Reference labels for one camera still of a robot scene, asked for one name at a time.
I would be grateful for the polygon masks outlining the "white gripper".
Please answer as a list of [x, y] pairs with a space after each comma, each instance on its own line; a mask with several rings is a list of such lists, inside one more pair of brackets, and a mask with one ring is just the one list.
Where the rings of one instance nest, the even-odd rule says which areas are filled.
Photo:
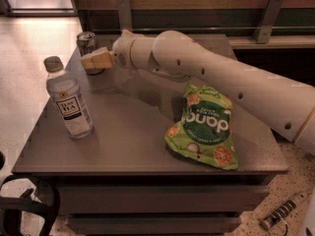
[[[127, 69], [139, 69], [141, 67], [142, 41], [145, 37], [142, 34], [132, 33], [127, 29], [114, 41], [112, 51], [115, 61], [119, 66]], [[109, 69], [113, 67], [113, 61], [107, 53], [107, 47], [101, 47], [93, 51], [92, 55], [83, 56], [80, 61], [85, 70]]]

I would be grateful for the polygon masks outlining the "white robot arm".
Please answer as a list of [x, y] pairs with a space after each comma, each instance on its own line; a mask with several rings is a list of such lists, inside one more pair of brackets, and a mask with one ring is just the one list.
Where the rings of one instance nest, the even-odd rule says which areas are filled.
[[156, 37], [122, 31], [112, 49], [81, 58], [87, 70], [143, 69], [161, 77], [208, 83], [298, 147], [315, 153], [315, 88], [221, 55], [188, 35], [167, 30]]

